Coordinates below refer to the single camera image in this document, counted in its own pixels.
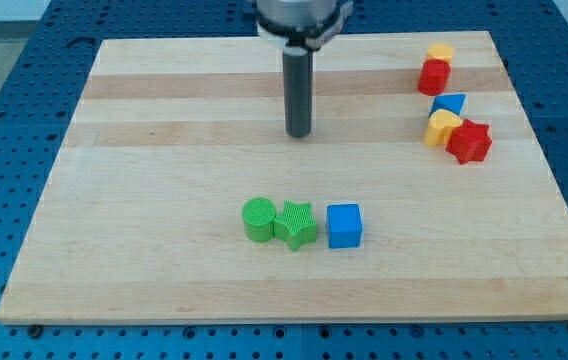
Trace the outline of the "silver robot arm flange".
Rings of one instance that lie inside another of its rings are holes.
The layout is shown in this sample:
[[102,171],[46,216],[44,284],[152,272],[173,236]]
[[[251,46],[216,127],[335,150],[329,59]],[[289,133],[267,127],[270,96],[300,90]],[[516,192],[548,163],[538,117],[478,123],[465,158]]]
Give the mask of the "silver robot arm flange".
[[352,14],[352,1],[256,0],[258,35],[288,56],[320,50]]

